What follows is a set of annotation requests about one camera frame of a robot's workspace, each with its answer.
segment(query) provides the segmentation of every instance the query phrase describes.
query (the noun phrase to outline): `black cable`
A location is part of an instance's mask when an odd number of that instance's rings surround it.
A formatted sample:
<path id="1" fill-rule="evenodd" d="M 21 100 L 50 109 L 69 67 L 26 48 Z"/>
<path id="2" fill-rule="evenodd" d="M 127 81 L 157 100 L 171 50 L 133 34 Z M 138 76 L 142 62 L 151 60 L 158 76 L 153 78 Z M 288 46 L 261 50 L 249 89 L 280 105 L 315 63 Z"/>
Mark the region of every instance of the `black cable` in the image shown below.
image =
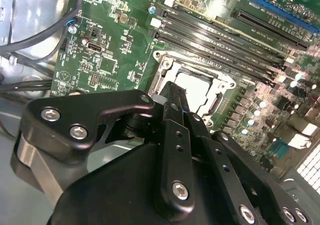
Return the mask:
<path id="1" fill-rule="evenodd" d="M 38 59 L 31 59 L 27 56 L 24 56 L 22 54 L 19 54 L 17 52 L 11 52 L 11 55 L 15 56 L 17 58 L 17 63 L 18 64 L 40 64 L 43 62 L 48 61 L 50 58 L 52 58 L 60 49 L 61 45 L 63 44 L 66 36 L 68 33 L 68 27 L 65 26 L 63 29 L 63 33 L 61 35 L 61 38 L 59 40 L 59 42 L 57 43 L 57 45 L 55 46 L 55 48 L 46 56 L 42 57 L 42 58 L 38 58 Z"/>
<path id="2" fill-rule="evenodd" d="M 72 20 L 81 8 L 83 0 L 76 0 L 74 7 L 68 12 L 62 19 L 48 27 L 47 29 L 21 41 L 13 42 L 7 45 L 0 46 L 0 53 L 11 53 L 21 49 L 29 48 L 36 45 L 45 39 L 51 37 L 61 28 L 65 27 L 66 24 Z"/>
<path id="3" fill-rule="evenodd" d="M 3 122 L 0 120 L 0 128 L 4 131 L 4 133 L 10 138 L 10 139 L 16 139 L 15 136 L 13 136 L 5 127 L 5 125 L 3 124 Z"/>
<path id="4" fill-rule="evenodd" d="M 52 80 L 32 80 L 32 81 L 20 81 L 15 83 L 7 83 L 0 85 L 1 89 L 12 89 L 12 88 L 21 88 L 21 87 L 33 87 L 33 86 L 46 86 L 51 85 Z"/>
<path id="5" fill-rule="evenodd" d="M 22 105 L 25 105 L 26 103 L 32 100 L 32 98 L 30 97 L 21 96 L 14 93 L 6 93 L 6 92 L 1 92 L 0 98 L 3 98 L 5 100 L 8 100 L 14 103 L 22 104 Z"/>
<path id="6" fill-rule="evenodd" d="M 35 92 L 35 91 L 49 91 L 51 89 L 51 85 L 44 86 L 23 86 L 23 87 L 15 87 L 10 89 L 1 89 L 0 93 L 10 93 L 10 92 Z"/>
<path id="7" fill-rule="evenodd" d="M 9 60 L 10 59 L 10 53 L 0 53 L 0 56 Z M 37 72 L 49 77 L 49 78 L 52 78 L 54 76 L 54 72 L 43 67 L 42 65 L 40 64 L 33 64 L 31 62 L 20 62 L 21 65 L 24 65 L 26 67 L 29 67 L 29 68 L 32 68 L 34 70 L 36 70 Z"/>

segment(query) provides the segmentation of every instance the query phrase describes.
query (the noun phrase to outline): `blue pcie slot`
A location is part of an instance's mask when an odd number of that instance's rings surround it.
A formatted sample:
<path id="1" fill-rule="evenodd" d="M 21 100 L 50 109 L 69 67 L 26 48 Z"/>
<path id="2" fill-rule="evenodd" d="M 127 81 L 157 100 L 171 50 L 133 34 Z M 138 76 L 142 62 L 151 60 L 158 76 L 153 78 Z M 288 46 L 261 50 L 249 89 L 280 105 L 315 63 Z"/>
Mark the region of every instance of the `blue pcie slot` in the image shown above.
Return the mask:
<path id="1" fill-rule="evenodd" d="M 258 6 L 269 10 L 270 12 L 290 21 L 291 23 L 311 32 L 314 34 L 318 34 L 320 32 L 320 30 L 308 23 L 306 23 L 305 21 L 302 21 L 301 19 L 287 13 L 286 11 L 272 5 L 271 3 L 265 1 L 265 0 L 249 0 L 255 4 L 257 4 Z"/>

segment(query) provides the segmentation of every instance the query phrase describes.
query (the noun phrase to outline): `motherboard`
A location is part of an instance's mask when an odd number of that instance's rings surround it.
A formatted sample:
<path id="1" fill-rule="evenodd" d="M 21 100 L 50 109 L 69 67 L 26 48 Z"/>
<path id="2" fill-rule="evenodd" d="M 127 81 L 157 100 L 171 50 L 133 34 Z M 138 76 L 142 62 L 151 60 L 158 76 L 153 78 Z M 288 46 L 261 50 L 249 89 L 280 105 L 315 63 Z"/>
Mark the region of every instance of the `motherboard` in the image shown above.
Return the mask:
<path id="1" fill-rule="evenodd" d="M 317 142 L 320 0 L 83 0 L 68 26 L 52 96 L 171 81 L 261 163 Z"/>

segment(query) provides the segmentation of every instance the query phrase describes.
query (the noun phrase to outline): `gray floor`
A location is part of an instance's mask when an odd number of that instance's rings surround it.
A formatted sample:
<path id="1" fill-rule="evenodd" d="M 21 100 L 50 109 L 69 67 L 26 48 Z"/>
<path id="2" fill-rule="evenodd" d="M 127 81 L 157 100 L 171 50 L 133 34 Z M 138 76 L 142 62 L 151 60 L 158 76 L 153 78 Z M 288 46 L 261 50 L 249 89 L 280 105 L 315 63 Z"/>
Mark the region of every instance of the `gray floor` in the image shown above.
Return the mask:
<path id="1" fill-rule="evenodd" d="M 22 108 L 14 103 L 0 100 L 2 111 L 20 116 Z M 7 129 L 16 134 L 19 119 L 0 114 Z M 10 167 L 14 141 L 0 131 L 0 225 L 44 225 L 48 221 L 52 206 L 44 194 L 18 179 Z"/>

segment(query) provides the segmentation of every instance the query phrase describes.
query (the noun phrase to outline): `silver bolt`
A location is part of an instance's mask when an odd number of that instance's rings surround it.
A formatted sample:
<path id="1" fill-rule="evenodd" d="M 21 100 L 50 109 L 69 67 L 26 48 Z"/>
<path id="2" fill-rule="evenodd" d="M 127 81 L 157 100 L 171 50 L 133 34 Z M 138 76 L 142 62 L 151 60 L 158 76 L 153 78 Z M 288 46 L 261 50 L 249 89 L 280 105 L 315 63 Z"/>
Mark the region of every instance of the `silver bolt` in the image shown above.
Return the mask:
<path id="1" fill-rule="evenodd" d="M 141 95 L 141 99 L 142 101 L 146 102 L 146 103 L 149 103 L 149 98 L 146 96 L 146 95 Z"/>
<path id="2" fill-rule="evenodd" d="M 179 108 L 175 103 L 172 102 L 170 105 L 174 110 L 179 111 Z"/>
<path id="3" fill-rule="evenodd" d="M 60 119 L 60 113 L 57 110 L 54 110 L 52 108 L 47 108 L 47 109 L 42 110 L 41 117 L 44 120 L 47 120 L 50 122 L 55 122 Z"/>
<path id="4" fill-rule="evenodd" d="M 193 118 L 197 121 L 200 121 L 200 117 L 197 114 L 193 114 Z"/>
<path id="5" fill-rule="evenodd" d="M 186 200 L 188 198 L 187 188 L 180 182 L 175 182 L 172 185 L 173 194 L 180 200 Z"/>
<path id="6" fill-rule="evenodd" d="M 82 140 L 88 136 L 88 132 L 82 126 L 73 126 L 70 128 L 70 135 L 75 139 Z"/>
<path id="7" fill-rule="evenodd" d="M 292 215 L 292 213 L 287 208 L 284 207 L 282 209 L 282 211 L 291 222 L 293 222 L 293 223 L 295 222 L 295 217 Z"/>
<path id="8" fill-rule="evenodd" d="M 255 223 L 255 216 L 245 205 L 240 206 L 240 213 L 249 224 Z"/>
<path id="9" fill-rule="evenodd" d="M 0 37 L 0 42 L 1 43 L 6 43 L 8 41 L 8 38 L 6 36 Z"/>
<path id="10" fill-rule="evenodd" d="M 306 216 L 300 210 L 295 209 L 295 212 L 302 221 L 304 221 L 305 223 L 308 221 Z"/>
<path id="11" fill-rule="evenodd" d="M 222 137 L 224 140 L 226 140 L 226 141 L 228 141 L 228 140 L 229 140 L 228 136 L 227 136 L 227 135 L 225 135 L 224 133 L 221 133 L 221 137 Z"/>
<path id="12" fill-rule="evenodd" d="M 162 63 L 162 66 L 164 69 L 169 69 L 171 67 L 171 64 L 169 61 L 167 60 L 164 60 L 163 63 Z"/>
<path id="13" fill-rule="evenodd" d="M 9 64 L 10 64 L 10 66 L 15 66 L 15 65 L 17 65 L 17 61 L 18 61 L 18 58 L 17 58 L 17 57 L 15 57 L 15 56 L 13 56 L 13 55 L 11 55 L 11 56 L 9 57 Z"/>
<path id="14" fill-rule="evenodd" d="M 70 34 L 76 34 L 76 33 L 77 33 L 77 27 L 75 27 L 75 26 L 69 26 L 69 27 L 68 27 L 68 32 L 69 32 Z"/>

